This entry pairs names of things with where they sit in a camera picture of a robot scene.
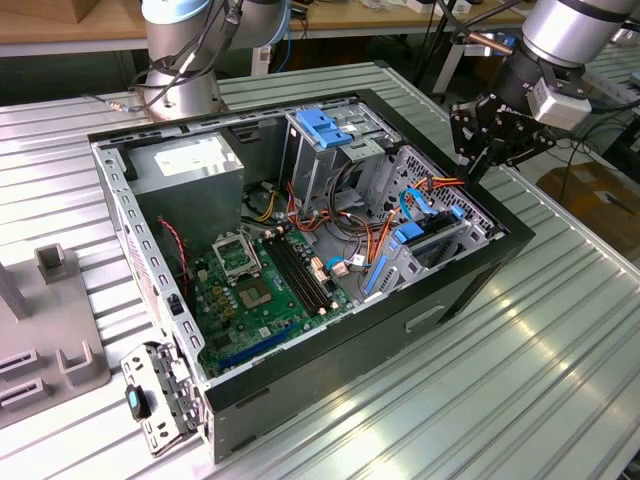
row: aluminum table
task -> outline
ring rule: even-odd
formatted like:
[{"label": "aluminum table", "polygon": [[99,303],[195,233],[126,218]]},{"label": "aluminum table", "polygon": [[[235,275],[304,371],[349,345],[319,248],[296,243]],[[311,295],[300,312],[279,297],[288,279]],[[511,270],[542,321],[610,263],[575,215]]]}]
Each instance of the aluminum table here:
[{"label": "aluminum table", "polygon": [[583,78],[619,103],[629,103],[640,98],[640,89],[629,81],[637,71],[640,71],[640,45],[609,44],[587,65]]},{"label": "aluminum table", "polygon": [[[232,108],[358,88],[453,153],[441,110],[374,64],[222,82]],[[0,109],[0,261],[73,248],[113,374],[1,430],[2,478],[615,478],[636,453],[640,273],[505,169],[483,183],[536,237],[461,315],[228,461],[197,437],[153,459],[118,360],[155,335],[85,139],[147,121],[85,99]]]}]

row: gray plastic holder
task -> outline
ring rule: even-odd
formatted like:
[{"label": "gray plastic holder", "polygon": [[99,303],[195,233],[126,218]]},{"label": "gray plastic holder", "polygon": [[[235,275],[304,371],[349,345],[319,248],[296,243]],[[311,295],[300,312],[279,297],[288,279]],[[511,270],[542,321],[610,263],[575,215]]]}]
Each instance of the gray plastic holder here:
[{"label": "gray plastic holder", "polygon": [[0,264],[0,428],[111,378],[75,253]]}]

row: green motherboard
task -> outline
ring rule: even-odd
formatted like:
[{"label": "green motherboard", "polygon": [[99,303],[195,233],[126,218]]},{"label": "green motherboard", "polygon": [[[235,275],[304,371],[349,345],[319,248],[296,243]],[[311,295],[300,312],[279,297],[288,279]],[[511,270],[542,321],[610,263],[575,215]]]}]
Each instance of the green motherboard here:
[{"label": "green motherboard", "polygon": [[[237,282],[230,282],[225,270],[253,263],[238,243],[219,248],[220,257],[212,251],[190,262],[196,273],[195,318],[206,344],[199,360],[211,376],[352,308],[351,300],[331,280],[321,284],[316,279],[311,265],[315,255],[300,232],[252,240],[251,246],[261,271],[241,276]],[[313,285],[301,283],[301,277]],[[310,292],[316,297],[310,298]],[[318,296],[324,298],[326,308],[316,309]]]}]

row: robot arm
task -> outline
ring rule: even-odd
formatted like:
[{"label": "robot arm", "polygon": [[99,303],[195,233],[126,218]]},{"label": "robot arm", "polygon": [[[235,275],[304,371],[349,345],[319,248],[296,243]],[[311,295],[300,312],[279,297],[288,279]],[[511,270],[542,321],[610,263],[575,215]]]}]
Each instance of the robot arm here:
[{"label": "robot arm", "polygon": [[[290,0],[143,0],[153,67],[143,88],[147,109],[163,120],[220,110],[213,62],[226,49],[279,41],[289,23],[289,4]],[[209,65],[211,74],[202,74]],[[176,85],[151,104],[176,75]]]},{"label": "robot arm", "polygon": [[517,165],[555,145],[549,127],[571,130],[584,120],[591,112],[580,80],[584,64],[639,5],[638,0],[538,0],[522,40],[487,92],[451,107],[453,141],[462,157],[459,176],[478,181],[492,165]]}]

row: wooden shelf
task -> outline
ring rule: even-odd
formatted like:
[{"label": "wooden shelf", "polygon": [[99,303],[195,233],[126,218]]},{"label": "wooden shelf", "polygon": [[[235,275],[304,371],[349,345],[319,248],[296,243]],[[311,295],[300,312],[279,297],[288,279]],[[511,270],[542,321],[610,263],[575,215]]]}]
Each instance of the wooden shelf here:
[{"label": "wooden shelf", "polygon": [[[487,0],[474,6],[468,16],[471,18],[497,5]],[[420,15],[403,6],[395,6],[387,11],[374,11],[359,0],[348,3],[319,3],[309,7],[309,30],[340,30],[373,28],[426,26],[429,15]],[[434,27],[439,23],[434,17]],[[512,11],[506,11],[490,18],[485,25],[519,24],[524,18]],[[291,30],[304,30],[302,22],[292,20]],[[14,13],[0,12],[0,44],[81,42],[96,40],[123,40],[145,38],[145,23],[136,0],[101,0],[98,5],[78,24],[28,17]]]}]

